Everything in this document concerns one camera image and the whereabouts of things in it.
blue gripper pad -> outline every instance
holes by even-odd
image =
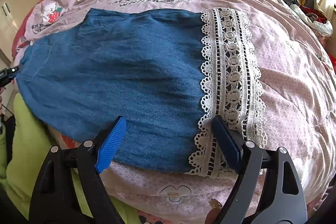
[[[212,132],[222,150],[229,167],[239,173],[241,170],[241,154],[235,141],[228,132],[230,129],[216,116],[212,120]]]
[[[95,168],[100,174],[104,169],[108,168],[113,160],[117,149],[126,133],[126,119],[120,118],[110,134],[106,137],[98,151],[98,158]]]

strawberry print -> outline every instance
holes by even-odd
[[[53,11],[51,14],[48,15],[48,22],[54,23],[60,16],[60,13],[62,11],[62,7],[57,7],[55,11]]]

silver screw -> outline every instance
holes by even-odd
[[[279,147],[279,151],[283,154],[286,154],[287,153],[287,149],[284,148],[284,147]]]
[[[85,141],[85,143],[84,143],[84,146],[85,147],[91,147],[93,145],[93,142],[92,141]]]
[[[58,151],[58,146],[53,146],[50,148],[51,153],[56,153]]]
[[[249,147],[249,148],[253,148],[253,147],[255,147],[254,142],[251,142],[251,141],[247,141],[247,142],[245,143],[245,145],[246,145],[247,147]]]

denim pocket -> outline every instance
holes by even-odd
[[[28,60],[26,59],[23,63],[23,70],[21,71],[21,75],[26,81],[33,79],[46,65],[50,56],[52,45],[33,44],[30,47],[30,56]]]

scalloped lace edge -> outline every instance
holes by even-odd
[[[205,93],[201,99],[205,114],[198,122],[201,132],[194,138],[198,150],[189,157],[193,169],[186,174],[235,178],[236,173],[226,164],[212,134],[211,121],[221,115],[229,128],[264,148],[268,137],[263,130],[261,73],[247,14],[230,8],[212,8],[201,13],[204,22],[201,53],[205,59],[201,71],[205,77],[200,85]]]

